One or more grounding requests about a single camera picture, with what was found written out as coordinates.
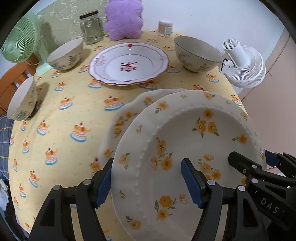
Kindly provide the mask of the white plate with yellow flowers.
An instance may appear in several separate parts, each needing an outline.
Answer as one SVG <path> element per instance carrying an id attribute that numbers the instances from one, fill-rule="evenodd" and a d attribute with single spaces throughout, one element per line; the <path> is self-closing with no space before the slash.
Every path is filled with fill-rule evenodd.
<path id="1" fill-rule="evenodd" d="M 202 215 L 209 182 L 236 188 L 237 152 L 266 168 L 264 149 L 241 105 L 213 92 L 164 96 L 129 125 L 115 152 L 111 197 L 133 240 L 190 240 Z"/>

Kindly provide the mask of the white crumpled cloth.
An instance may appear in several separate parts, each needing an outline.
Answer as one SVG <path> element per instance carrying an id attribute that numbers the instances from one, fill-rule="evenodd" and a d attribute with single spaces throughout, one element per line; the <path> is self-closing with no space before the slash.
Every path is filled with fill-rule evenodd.
<path id="1" fill-rule="evenodd" d="M 0 180 L 1 183 L 1 199 L 6 200 L 9 198 L 8 186 L 4 183 L 3 179 Z"/>

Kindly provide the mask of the yellow patterned tablecloth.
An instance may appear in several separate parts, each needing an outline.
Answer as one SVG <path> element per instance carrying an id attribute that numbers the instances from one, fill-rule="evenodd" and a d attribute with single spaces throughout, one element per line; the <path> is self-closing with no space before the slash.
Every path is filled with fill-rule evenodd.
<path id="1" fill-rule="evenodd" d="M 147 83 L 127 87 L 104 85 L 90 76 L 90 60 L 113 45 L 86 46 L 81 63 L 67 72 L 51 70 L 35 79 L 40 110 L 30 120 L 16 121 L 9 149 L 9 178 L 16 219 L 29 235 L 38 211 L 55 184 L 75 186 L 102 168 L 97 155 L 117 110 L 143 92 L 184 88 L 218 93 L 240 103 L 218 68 L 203 75 L 189 72 L 177 60 L 173 39 L 143 32 L 141 43 L 162 49 L 169 58 L 164 73 Z"/>

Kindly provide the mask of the white clip fan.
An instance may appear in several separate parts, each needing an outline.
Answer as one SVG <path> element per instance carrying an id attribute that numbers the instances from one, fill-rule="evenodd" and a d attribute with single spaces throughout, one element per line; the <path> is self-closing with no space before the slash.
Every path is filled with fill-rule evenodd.
<path id="1" fill-rule="evenodd" d="M 265 78 L 266 66 L 262 55 L 253 47 L 229 38 L 222 44 L 228 55 L 221 66 L 221 72 L 229 82 L 241 89 L 254 88 Z"/>

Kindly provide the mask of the grey plaid pillow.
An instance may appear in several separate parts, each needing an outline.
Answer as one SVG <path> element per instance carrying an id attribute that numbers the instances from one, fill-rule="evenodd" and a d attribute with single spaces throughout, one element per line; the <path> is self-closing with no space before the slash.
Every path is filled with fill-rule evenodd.
<path id="1" fill-rule="evenodd" d="M 1 179 L 9 181 L 9 148 L 11 145 L 11 136 L 14 121 L 7 118 L 6 115 L 1 115 L 0 118 L 0 168 Z"/>

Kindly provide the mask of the scalloped yellow floral plate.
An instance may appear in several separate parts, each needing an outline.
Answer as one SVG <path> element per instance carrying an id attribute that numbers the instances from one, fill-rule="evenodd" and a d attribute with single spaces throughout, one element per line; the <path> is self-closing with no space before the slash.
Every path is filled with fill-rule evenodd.
<path id="1" fill-rule="evenodd" d="M 115 117 L 110 122 L 105 132 L 98 150 L 98 161 L 105 165 L 109 158 L 113 157 L 118 147 L 118 143 L 128 129 L 133 120 L 148 106 L 158 101 L 160 98 L 171 93 L 181 92 L 182 88 L 159 89 L 143 92 L 132 102 L 125 104 L 117 110 Z"/>

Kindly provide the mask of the wooden bed headboard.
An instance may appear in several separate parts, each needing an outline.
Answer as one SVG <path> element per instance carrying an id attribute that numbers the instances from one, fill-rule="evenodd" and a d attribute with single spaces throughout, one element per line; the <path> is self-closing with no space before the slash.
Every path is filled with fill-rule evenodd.
<path id="1" fill-rule="evenodd" d="M 36 58 L 30 57 L 29 62 L 21 62 L 9 69 L 1 78 L 1 115 L 5 115 L 8 110 L 9 103 L 15 94 L 16 84 L 21 85 L 29 74 L 34 76 L 37 69 Z"/>

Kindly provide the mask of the white plate with red pattern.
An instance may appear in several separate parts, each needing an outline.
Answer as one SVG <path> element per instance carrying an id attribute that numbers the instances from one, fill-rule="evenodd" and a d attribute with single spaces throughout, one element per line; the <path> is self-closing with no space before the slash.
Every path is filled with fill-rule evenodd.
<path id="1" fill-rule="evenodd" d="M 146 83 L 166 71 L 167 54 L 145 43 L 121 43 L 99 52 L 89 64 L 89 74 L 106 85 Z"/>

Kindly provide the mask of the cotton swab container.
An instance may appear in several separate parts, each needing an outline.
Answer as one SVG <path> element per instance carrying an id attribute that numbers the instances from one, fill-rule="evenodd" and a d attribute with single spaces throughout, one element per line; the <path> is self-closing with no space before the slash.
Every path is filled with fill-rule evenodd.
<path id="1" fill-rule="evenodd" d="M 162 37 L 170 37 L 173 31 L 173 22 L 168 20 L 159 20 L 157 34 Z"/>

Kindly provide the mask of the green desk fan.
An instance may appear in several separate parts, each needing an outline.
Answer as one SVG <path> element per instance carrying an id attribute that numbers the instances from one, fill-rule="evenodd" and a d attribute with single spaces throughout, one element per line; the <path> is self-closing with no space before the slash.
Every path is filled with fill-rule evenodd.
<path id="1" fill-rule="evenodd" d="M 37 64 L 36 75 L 41 76 L 52 69 L 47 63 L 49 57 L 42 34 L 44 18 L 41 15 L 27 13 L 16 23 L 4 44 L 1 54 L 12 63 L 27 61 L 37 52 L 41 57 Z"/>

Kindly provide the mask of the glass jar with dark lid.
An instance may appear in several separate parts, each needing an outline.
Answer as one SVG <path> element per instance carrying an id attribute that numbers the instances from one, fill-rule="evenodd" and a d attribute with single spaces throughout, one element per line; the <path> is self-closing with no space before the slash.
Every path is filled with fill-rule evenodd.
<path id="1" fill-rule="evenodd" d="M 80 28 L 86 45 L 93 45 L 103 40 L 103 32 L 98 11 L 90 11 L 79 16 Z"/>

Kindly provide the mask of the purple plush toy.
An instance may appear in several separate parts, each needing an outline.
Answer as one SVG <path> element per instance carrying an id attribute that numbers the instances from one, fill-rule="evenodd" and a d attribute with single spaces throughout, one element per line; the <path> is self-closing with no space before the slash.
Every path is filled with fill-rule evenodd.
<path id="1" fill-rule="evenodd" d="M 111 41 L 139 39 L 144 25 L 141 1 L 109 1 L 105 8 L 104 30 Z"/>

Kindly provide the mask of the green patterned wall cloth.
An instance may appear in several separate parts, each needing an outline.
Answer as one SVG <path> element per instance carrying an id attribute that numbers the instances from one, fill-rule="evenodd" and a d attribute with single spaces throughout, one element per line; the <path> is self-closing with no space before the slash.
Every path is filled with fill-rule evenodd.
<path id="1" fill-rule="evenodd" d="M 38 1 L 30 11 L 43 17 L 42 35 L 49 52 L 62 44 L 82 38 L 79 16 L 98 11 L 100 23 L 107 22 L 108 1 Z"/>

